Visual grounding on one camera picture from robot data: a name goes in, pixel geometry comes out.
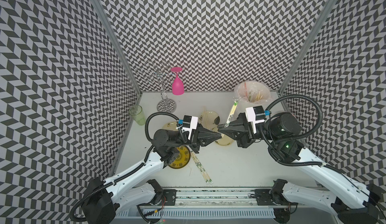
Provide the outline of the green chopsticks pair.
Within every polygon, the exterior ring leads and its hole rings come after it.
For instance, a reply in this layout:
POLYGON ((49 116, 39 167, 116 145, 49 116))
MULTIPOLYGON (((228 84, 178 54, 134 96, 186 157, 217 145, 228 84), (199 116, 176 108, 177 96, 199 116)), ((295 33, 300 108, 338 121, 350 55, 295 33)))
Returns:
POLYGON ((229 124, 230 124, 230 122, 231 122, 231 120, 232 120, 232 118, 234 116, 234 113, 236 111, 237 105, 238 105, 238 100, 235 100, 233 105, 232 105, 232 108, 230 110, 229 116, 228 116, 228 118, 226 120, 226 123, 225 123, 224 127, 228 127, 229 126, 229 124))
POLYGON ((195 165, 197 166, 197 168, 199 169, 201 175, 203 176, 205 182, 207 185, 209 184, 212 184, 213 181, 211 179, 211 177, 209 176, 209 174, 207 173, 207 171, 205 170, 205 168, 203 167, 202 163, 200 162, 200 160, 198 159, 197 155, 195 154, 195 152, 191 151, 191 158, 193 159, 193 161, 195 162, 195 165))

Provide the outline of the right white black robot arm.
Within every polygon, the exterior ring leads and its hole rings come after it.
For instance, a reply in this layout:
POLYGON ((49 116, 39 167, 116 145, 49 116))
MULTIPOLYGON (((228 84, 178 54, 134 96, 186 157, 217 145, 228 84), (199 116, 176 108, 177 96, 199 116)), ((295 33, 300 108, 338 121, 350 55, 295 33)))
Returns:
POLYGON ((301 139, 309 137, 322 125, 322 109, 308 96, 290 94, 289 98, 304 99, 315 107, 317 120, 310 131, 302 133, 298 121, 289 112, 272 115, 271 106, 249 107, 236 120, 219 125, 218 131, 235 140, 241 148, 247 148, 257 140, 265 141, 268 153, 276 163, 297 168, 324 187, 324 190, 317 190, 277 179, 267 193, 274 204, 304 204, 328 212, 345 224, 379 223, 384 218, 379 207, 383 190, 347 177, 310 151, 301 139))

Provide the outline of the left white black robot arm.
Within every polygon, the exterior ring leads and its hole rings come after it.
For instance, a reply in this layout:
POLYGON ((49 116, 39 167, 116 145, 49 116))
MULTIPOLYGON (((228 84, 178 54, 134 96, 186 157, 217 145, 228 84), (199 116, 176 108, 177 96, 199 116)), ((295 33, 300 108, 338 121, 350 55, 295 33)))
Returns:
POLYGON ((186 146, 197 154, 200 147, 206 147, 222 137, 219 132, 202 127, 197 117, 186 115, 179 119, 168 112, 156 112, 146 119, 145 136, 151 147, 144 159, 103 181, 98 178, 90 181, 82 199, 70 210, 71 221, 109 224, 117 213, 133 206, 163 203, 162 187, 156 180, 147 178, 177 160, 180 147, 186 146), (159 129, 154 136, 150 136, 150 121, 159 115, 173 118, 177 129, 159 129))

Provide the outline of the cream plate centre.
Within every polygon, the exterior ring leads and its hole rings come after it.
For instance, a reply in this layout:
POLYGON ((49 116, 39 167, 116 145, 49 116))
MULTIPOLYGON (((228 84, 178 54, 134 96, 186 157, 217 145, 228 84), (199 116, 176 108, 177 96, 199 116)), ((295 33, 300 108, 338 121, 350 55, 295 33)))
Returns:
POLYGON ((225 147, 225 146, 229 146, 232 143, 234 143, 234 140, 232 138, 230 138, 229 136, 222 133, 221 138, 214 141, 214 143, 216 143, 219 146, 225 147))

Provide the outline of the cream plate with dark mark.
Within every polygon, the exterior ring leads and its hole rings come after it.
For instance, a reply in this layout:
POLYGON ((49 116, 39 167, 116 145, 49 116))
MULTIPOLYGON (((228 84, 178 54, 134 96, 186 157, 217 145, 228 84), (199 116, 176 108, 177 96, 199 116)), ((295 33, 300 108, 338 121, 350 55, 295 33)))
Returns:
POLYGON ((219 125, 220 116, 218 115, 217 112, 207 110, 207 115, 208 115, 209 127, 206 127, 204 112, 202 112, 201 115, 199 116, 199 124, 201 124, 204 128, 207 128, 207 129, 212 129, 219 125))

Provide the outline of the dark yellow patterned plate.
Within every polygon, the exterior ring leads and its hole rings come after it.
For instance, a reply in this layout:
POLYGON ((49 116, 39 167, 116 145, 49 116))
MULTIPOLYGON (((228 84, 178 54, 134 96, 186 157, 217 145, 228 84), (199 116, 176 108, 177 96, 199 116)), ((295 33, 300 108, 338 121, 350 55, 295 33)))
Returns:
POLYGON ((169 167, 172 169, 181 169, 185 167, 191 159, 191 153, 188 147, 181 146, 178 147, 178 150, 180 152, 179 156, 171 164, 169 164, 169 167))

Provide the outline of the cream plate left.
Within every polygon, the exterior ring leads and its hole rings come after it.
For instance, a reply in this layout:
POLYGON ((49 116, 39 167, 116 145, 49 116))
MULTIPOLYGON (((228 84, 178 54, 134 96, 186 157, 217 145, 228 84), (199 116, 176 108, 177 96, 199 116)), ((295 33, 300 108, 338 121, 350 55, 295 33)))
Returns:
POLYGON ((163 125, 162 129, 178 131, 178 123, 175 121, 168 122, 163 125))

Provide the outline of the white bin with plastic bag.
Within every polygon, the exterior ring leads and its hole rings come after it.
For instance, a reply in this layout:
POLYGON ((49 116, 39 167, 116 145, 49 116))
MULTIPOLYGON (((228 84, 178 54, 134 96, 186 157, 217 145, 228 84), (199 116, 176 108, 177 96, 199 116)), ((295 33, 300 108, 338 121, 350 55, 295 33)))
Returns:
POLYGON ((261 82, 245 81, 234 88, 234 97, 238 101, 238 109, 244 111, 248 107, 268 106, 273 98, 270 89, 261 82))

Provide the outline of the pink plastic goblet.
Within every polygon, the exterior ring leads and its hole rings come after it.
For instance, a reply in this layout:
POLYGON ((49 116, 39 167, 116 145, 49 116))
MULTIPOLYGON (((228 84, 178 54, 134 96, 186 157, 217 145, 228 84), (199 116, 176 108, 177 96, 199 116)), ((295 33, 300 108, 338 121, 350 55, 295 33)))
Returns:
POLYGON ((174 82, 172 84, 172 93, 174 95, 177 95, 177 96, 183 95, 185 92, 184 84, 183 84, 182 80, 179 78, 179 73, 182 70, 183 69, 181 67, 171 68, 171 71, 176 75, 174 82))

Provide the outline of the green translucent plastic cup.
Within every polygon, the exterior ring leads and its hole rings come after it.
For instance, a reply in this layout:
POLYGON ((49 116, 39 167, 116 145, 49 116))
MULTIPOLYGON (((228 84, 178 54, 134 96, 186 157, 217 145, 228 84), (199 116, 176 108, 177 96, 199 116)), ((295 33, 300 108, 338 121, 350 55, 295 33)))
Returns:
POLYGON ((144 125, 146 117, 143 112, 143 108, 140 105, 134 105, 129 109, 130 117, 138 124, 144 125))

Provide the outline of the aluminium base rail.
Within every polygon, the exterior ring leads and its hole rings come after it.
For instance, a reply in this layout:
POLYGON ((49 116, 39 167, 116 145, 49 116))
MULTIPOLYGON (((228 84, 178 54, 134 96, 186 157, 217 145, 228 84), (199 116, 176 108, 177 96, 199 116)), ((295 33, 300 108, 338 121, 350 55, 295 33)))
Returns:
POLYGON ((145 217, 162 219, 274 219, 286 223, 299 207, 332 212, 333 195, 326 191, 290 186, 290 199, 265 188, 177 188, 163 189, 144 184, 122 197, 112 193, 95 197, 84 208, 89 224, 110 224, 114 219, 145 217))

